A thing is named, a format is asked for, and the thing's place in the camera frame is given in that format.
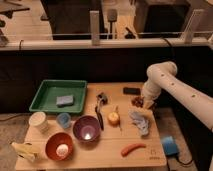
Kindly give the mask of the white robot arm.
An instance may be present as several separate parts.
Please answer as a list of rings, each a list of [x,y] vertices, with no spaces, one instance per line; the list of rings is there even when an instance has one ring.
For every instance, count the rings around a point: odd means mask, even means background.
[[[213,132],[213,98],[178,80],[176,74],[174,62],[150,65],[142,87],[144,99],[154,101],[164,89]]]

